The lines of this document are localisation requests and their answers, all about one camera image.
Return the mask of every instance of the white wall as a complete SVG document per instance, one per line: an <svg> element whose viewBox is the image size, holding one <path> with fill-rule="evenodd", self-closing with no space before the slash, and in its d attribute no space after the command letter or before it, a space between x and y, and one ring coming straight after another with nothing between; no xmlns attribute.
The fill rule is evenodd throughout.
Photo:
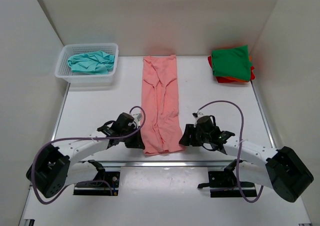
<svg viewBox="0 0 320 226"><path fill-rule="evenodd" d="M63 44L114 42L122 56L251 48L276 1L39 0Z"/></svg>
<svg viewBox="0 0 320 226"><path fill-rule="evenodd" d="M279 0L252 50L255 85L278 147L292 147L313 173L302 195L320 225L320 0Z"/></svg>
<svg viewBox="0 0 320 226"><path fill-rule="evenodd" d="M62 43L37 0L0 0L0 225L17 226L26 172L50 139L66 84L54 77Z"/></svg>

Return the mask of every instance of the white basket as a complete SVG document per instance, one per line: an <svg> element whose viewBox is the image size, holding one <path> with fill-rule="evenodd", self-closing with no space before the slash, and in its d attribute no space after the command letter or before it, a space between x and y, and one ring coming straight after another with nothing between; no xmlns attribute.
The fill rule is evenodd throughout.
<svg viewBox="0 0 320 226"><path fill-rule="evenodd" d="M82 72L72 72L68 66L68 58L72 55L103 51L107 54L114 55L114 65L112 72L108 74L90 75ZM107 83L113 81L114 74L118 64L118 45L115 43L87 43L87 44L69 44L63 47L58 62L56 63L55 76L73 84L91 84Z"/></svg>

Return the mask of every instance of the pink towel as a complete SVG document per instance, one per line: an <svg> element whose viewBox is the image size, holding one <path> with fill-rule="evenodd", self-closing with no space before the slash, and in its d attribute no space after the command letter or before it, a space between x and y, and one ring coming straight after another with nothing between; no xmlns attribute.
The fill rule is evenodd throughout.
<svg viewBox="0 0 320 226"><path fill-rule="evenodd" d="M169 57L143 58L142 103L146 120L141 129L144 153L158 155L184 150L179 145L182 131L179 125L177 59Z"/></svg>

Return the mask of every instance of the teal towel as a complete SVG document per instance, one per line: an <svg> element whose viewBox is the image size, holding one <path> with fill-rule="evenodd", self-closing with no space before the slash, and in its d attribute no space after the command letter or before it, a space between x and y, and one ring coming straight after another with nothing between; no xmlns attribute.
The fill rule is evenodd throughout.
<svg viewBox="0 0 320 226"><path fill-rule="evenodd" d="M89 75L107 75L112 72L115 56L103 51L75 54L68 58L72 72Z"/></svg>

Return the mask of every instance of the green cloth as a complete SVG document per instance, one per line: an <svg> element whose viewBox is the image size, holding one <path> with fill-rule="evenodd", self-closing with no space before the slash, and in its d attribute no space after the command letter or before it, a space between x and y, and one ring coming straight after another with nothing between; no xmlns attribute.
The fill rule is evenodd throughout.
<svg viewBox="0 0 320 226"><path fill-rule="evenodd" d="M72 72L89 75L106 75L114 69L115 56L103 51L72 55L67 64Z"/></svg>
<svg viewBox="0 0 320 226"><path fill-rule="evenodd" d="M252 64L249 61L248 45L213 50L211 59L214 76L250 81Z"/></svg>

